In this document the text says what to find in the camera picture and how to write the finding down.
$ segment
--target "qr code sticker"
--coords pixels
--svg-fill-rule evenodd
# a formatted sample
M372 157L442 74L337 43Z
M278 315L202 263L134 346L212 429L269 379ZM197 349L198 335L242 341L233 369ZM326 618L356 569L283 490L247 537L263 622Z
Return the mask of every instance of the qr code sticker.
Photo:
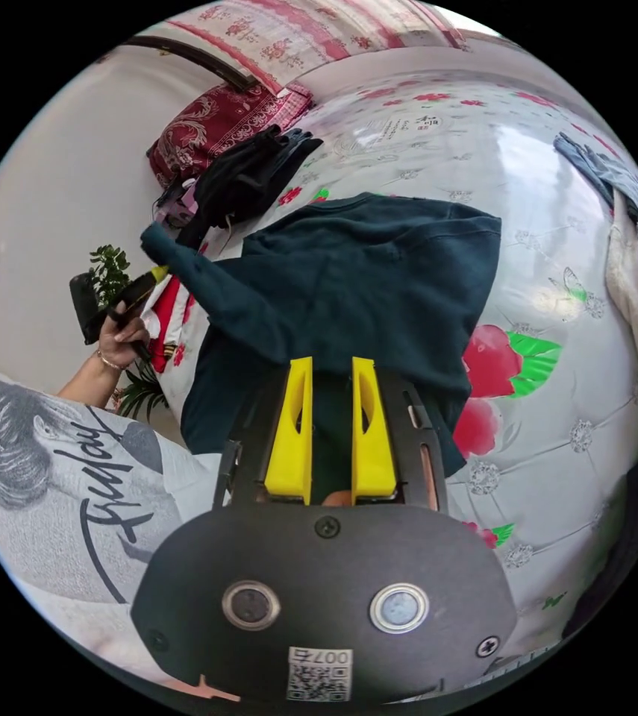
M289 649L289 701L349 701L351 649Z

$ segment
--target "bracelet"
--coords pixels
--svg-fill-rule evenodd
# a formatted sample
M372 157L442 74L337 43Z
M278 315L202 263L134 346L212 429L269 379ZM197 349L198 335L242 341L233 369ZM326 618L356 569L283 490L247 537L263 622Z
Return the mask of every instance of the bracelet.
M119 365L115 365L114 363L111 363L109 360L107 360L107 358L105 358L105 357L102 355L102 352L100 351L99 348L97 349L97 357L98 357L108 368L112 368L114 371L119 371L120 373L122 373L122 372L125 370L124 368L121 368Z

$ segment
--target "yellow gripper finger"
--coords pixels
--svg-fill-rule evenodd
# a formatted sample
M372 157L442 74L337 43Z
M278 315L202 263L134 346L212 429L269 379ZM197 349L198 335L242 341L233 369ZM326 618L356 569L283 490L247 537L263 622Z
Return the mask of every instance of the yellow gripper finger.
M274 497L311 500L313 360L293 360L264 486Z
M396 478L388 425L372 360L353 359L353 391L351 503L355 505L364 498L392 497Z

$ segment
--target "silver button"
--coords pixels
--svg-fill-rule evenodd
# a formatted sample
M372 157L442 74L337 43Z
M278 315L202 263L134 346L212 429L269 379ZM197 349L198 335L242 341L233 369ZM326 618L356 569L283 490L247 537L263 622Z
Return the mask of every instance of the silver button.
M224 616L239 629L261 631L279 616L281 605L276 594L261 582L237 582L222 598Z
M373 625L386 634L405 634L428 615L427 594L412 584L392 584L373 597L369 614Z

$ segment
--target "potted plant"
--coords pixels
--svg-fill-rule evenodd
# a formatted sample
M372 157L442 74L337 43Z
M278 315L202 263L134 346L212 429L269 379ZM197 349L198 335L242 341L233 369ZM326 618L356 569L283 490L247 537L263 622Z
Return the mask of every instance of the potted plant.
M99 246L90 252L90 275L100 306L107 306L125 288L131 279L127 273L130 263L125 252L112 245ZM141 359L135 361L137 373L125 371L129 385L118 388L113 402L119 415L137 419L143 405L146 405L147 421L157 405L169 407L157 374L152 366Z

